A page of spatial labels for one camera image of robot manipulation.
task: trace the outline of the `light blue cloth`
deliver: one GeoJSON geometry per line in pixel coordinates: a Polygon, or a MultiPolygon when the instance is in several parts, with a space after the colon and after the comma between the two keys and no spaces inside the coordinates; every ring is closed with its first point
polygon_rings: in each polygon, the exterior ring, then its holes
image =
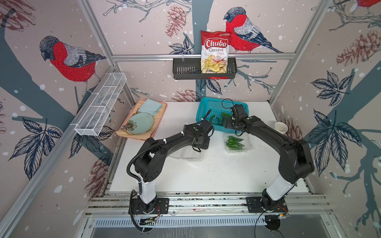
{"type": "Polygon", "coordinates": [[[139,108],[138,112],[145,112],[151,114],[152,116],[155,116],[159,112],[161,107],[161,103],[151,99],[147,99],[139,108]]]}

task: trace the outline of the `blue plastic basket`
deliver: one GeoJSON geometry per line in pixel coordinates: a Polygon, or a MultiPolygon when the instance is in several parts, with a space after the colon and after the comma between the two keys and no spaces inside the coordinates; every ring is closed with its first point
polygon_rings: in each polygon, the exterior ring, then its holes
{"type": "MultiPolygon", "coordinates": [[[[224,107],[227,107],[227,108],[223,108],[223,106],[221,104],[222,101],[223,101],[223,99],[217,99],[217,98],[211,98],[211,97],[203,97],[201,99],[201,102],[200,102],[200,105],[199,105],[199,109],[197,110],[196,121],[201,121],[201,118],[204,118],[204,116],[209,111],[209,109],[212,109],[212,111],[210,112],[210,114],[207,117],[207,120],[209,121],[210,117],[212,117],[213,115],[216,115],[213,118],[213,120],[212,120],[212,124],[213,124],[215,130],[216,131],[227,132],[227,133],[235,133],[235,130],[233,130],[233,129],[226,129],[223,126],[216,125],[216,124],[218,124],[218,119],[217,118],[219,118],[220,121],[222,120],[222,118],[221,118],[221,113],[222,112],[226,112],[226,113],[228,113],[230,115],[232,114],[232,111],[229,108],[229,107],[233,106],[232,102],[230,100],[225,100],[224,101],[224,107]]],[[[246,103],[244,103],[244,102],[234,102],[234,104],[241,104],[241,105],[243,105],[243,108],[245,109],[245,112],[247,114],[249,114],[249,107],[247,106],[246,103]]]]}

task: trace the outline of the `white paper cup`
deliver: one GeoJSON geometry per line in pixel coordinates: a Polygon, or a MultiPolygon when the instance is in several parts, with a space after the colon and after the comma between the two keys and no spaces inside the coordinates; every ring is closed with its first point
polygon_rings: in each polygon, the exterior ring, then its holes
{"type": "Polygon", "coordinates": [[[274,130],[284,135],[288,131],[288,127],[283,122],[275,122],[274,130]]]}

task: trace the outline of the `black wire basket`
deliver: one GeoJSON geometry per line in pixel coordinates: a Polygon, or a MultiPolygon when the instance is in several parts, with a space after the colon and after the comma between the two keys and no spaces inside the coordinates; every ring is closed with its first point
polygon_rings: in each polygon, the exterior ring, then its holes
{"type": "Polygon", "coordinates": [[[173,78],[176,80],[185,79],[233,79],[237,74],[237,63],[235,58],[227,59],[226,73],[202,73],[201,58],[181,58],[173,59],[173,78]]]}

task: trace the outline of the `bird illustration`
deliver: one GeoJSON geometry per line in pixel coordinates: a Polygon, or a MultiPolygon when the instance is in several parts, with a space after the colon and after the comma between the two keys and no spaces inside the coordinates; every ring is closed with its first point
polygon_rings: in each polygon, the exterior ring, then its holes
{"type": "Polygon", "coordinates": [[[277,53],[282,53],[272,47],[272,44],[263,36],[259,27],[250,21],[244,8],[230,8],[224,20],[226,20],[226,32],[232,32],[231,46],[236,51],[241,50],[250,53],[256,48],[268,48],[277,53]]]}
{"type": "MultiPolygon", "coordinates": [[[[337,3],[337,5],[340,5],[340,4],[343,4],[343,3],[345,3],[345,2],[349,2],[349,1],[351,1],[351,0],[344,0],[344,1],[341,1],[341,2],[337,3]]],[[[353,1],[357,3],[357,7],[356,7],[356,9],[355,9],[350,15],[354,15],[354,12],[355,12],[360,6],[362,6],[362,7],[366,7],[366,8],[367,8],[367,10],[368,10],[368,14],[366,14],[366,15],[373,14],[373,13],[369,12],[369,8],[370,8],[371,6],[373,6],[374,4],[381,2],[381,0],[353,0],[353,1]]]]}
{"type": "Polygon", "coordinates": [[[87,80],[95,74],[95,68],[99,61],[106,59],[105,56],[91,53],[82,47],[65,44],[53,36],[42,39],[40,51],[42,58],[45,61],[49,59],[68,80],[86,83],[82,97],[85,92],[91,92],[87,89],[87,80]]]}

